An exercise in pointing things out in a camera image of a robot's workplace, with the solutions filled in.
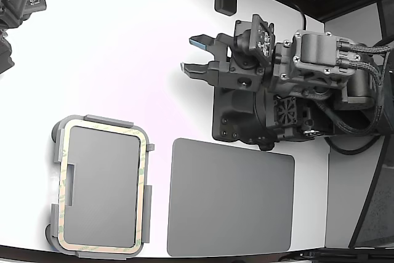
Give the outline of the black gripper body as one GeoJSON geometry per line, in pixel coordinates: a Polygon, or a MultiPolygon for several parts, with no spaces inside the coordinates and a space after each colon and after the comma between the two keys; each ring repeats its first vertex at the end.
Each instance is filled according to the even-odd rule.
{"type": "Polygon", "coordinates": [[[219,87],[242,91],[259,91],[261,87],[268,87],[273,62],[273,55],[261,63],[253,55],[233,51],[227,63],[220,66],[219,87]]]}

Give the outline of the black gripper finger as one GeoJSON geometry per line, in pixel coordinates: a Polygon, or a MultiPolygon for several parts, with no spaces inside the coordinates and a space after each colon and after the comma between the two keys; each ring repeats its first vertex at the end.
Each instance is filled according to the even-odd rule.
{"type": "Polygon", "coordinates": [[[219,62],[211,61],[200,65],[195,63],[181,63],[181,70],[191,79],[207,82],[211,86],[218,86],[219,83],[219,62]]]}
{"type": "Polygon", "coordinates": [[[227,59],[227,45],[218,38],[213,38],[206,34],[192,36],[189,38],[189,43],[196,46],[203,51],[209,52],[213,55],[215,60],[227,59]]]}

